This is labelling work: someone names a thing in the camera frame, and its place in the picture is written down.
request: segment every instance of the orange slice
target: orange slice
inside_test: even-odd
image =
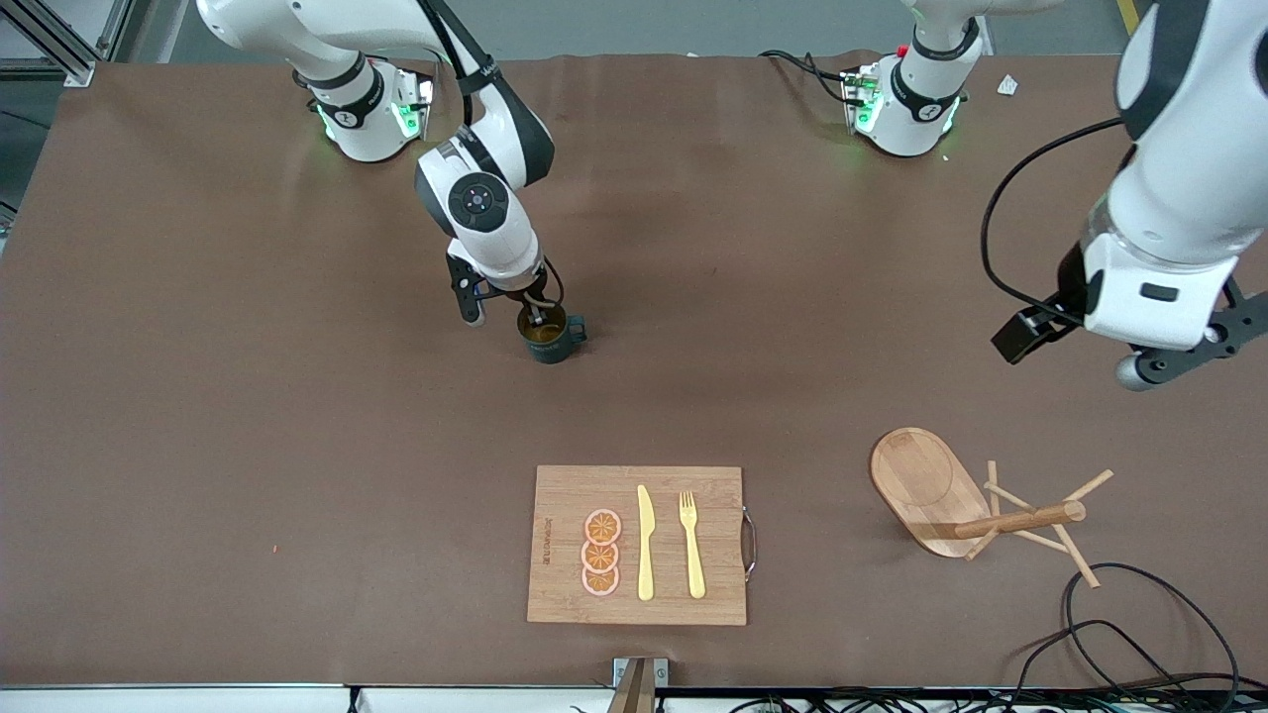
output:
[[[611,544],[621,537],[621,519],[607,509],[595,510],[586,518],[586,539],[595,544]]]
[[[595,544],[587,540],[581,546],[581,565],[596,575],[611,572],[620,557],[616,544]]]
[[[586,591],[593,594],[595,596],[607,596],[609,594],[616,591],[616,585],[621,584],[621,571],[612,570],[610,572],[591,572],[588,570],[582,570],[581,572],[581,586],[586,587]]]

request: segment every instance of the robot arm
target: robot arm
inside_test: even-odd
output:
[[[1268,296],[1244,298],[1231,279],[1268,228],[1268,4],[1151,6],[1116,98],[1135,156],[1092,209],[1049,303],[1132,345],[1118,379],[1142,389],[1268,331]],[[1221,294],[1227,307],[1212,315]],[[1069,331],[1044,317],[1018,313],[995,346],[1016,363]]]
[[[198,0],[230,44],[287,58],[313,91],[327,132],[349,156],[382,160],[417,136],[417,81],[364,52],[417,47],[449,56],[464,98],[484,115],[418,159],[415,189],[450,236],[446,250],[463,320],[483,324],[483,299],[547,299],[548,263],[515,192],[544,178],[554,142],[444,0]],[[413,128],[413,134],[403,132]],[[372,146],[374,151],[358,150]]]
[[[421,133],[418,109],[430,98],[416,74],[317,39],[287,0],[198,0],[198,13],[230,47],[289,62],[347,157],[382,161]]]
[[[950,131],[960,90],[981,56],[978,15],[1038,13],[1061,0],[900,0],[915,15],[910,48],[860,67],[850,126],[881,151],[919,156]]]
[[[449,271],[463,320],[483,324],[483,299],[508,296],[541,318],[548,263],[515,192],[550,170],[554,142],[444,0],[306,0],[299,22],[335,47],[422,47],[450,56],[463,96],[484,115],[418,159],[415,189],[450,236]]]

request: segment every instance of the table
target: table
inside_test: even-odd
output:
[[[342,159],[284,66],[100,67],[0,263],[4,681],[583,684],[654,653],[677,685],[1012,683],[1073,566],[1017,538],[973,563],[917,547],[867,476],[904,425],[1037,502],[1117,471],[1071,528],[1083,552],[1174,581],[1262,675],[1264,346],[1134,395],[1108,340],[1018,367],[989,343],[1018,306],[978,264],[987,197],[1112,115],[1113,66],[983,60],[957,128],[899,160],[767,60],[508,63],[558,142],[522,200],[591,334],[555,367],[510,303],[458,318],[412,190],[424,146]],[[1047,293],[1126,146],[1104,132],[1014,183],[1004,275]],[[743,467],[749,625],[526,623],[539,463]],[[1083,614],[1173,670],[1222,666],[1170,599],[1104,584]],[[1097,683],[1068,650],[1030,681]]]

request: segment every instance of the mug handle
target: mug handle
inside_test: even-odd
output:
[[[582,317],[581,315],[568,315],[568,334],[572,336],[573,344],[586,341],[586,317]]]

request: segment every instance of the yellow fork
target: yellow fork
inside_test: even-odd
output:
[[[700,566],[700,546],[696,544],[696,496],[691,491],[678,494],[678,520],[682,529],[687,530],[687,586],[691,596],[700,599],[705,595],[705,571]]]

